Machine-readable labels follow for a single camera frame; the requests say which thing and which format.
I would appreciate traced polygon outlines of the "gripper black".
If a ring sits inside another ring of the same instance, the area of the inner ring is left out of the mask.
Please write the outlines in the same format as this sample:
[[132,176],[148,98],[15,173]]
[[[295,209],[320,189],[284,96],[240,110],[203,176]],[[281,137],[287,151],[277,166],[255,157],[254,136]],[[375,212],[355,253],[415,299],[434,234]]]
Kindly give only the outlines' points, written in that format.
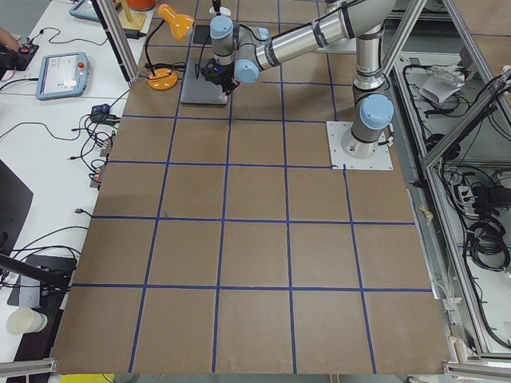
[[232,76],[223,77],[221,80],[223,95],[229,96],[231,92],[237,88],[237,80]]

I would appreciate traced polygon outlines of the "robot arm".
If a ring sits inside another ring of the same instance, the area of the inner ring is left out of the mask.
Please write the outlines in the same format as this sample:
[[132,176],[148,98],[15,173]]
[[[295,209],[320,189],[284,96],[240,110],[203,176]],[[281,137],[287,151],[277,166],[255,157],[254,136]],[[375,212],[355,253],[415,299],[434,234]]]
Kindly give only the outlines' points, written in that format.
[[229,95],[240,84],[256,82],[264,70],[342,39],[354,39],[355,119],[343,135],[342,149],[348,156],[367,159],[394,115],[393,103],[381,93],[383,22],[393,8],[392,1],[329,1],[323,16],[271,36],[263,27],[233,21],[215,2],[216,16],[209,24],[214,56],[200,73]]

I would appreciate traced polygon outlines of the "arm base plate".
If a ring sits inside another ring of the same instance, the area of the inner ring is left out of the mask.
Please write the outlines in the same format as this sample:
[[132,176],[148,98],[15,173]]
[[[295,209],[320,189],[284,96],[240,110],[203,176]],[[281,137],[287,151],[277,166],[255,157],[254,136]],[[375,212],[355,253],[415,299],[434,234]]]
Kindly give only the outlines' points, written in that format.
[[327,121],[331,168],[335,170],[393,171],[390,147],[385,133],[374,143],[365,144],[352,136],[350,121]]
[[316,52],[323,53],[356,53],[356,40],[355,39],[340,39],[331,43],[323,48],[317,48]]

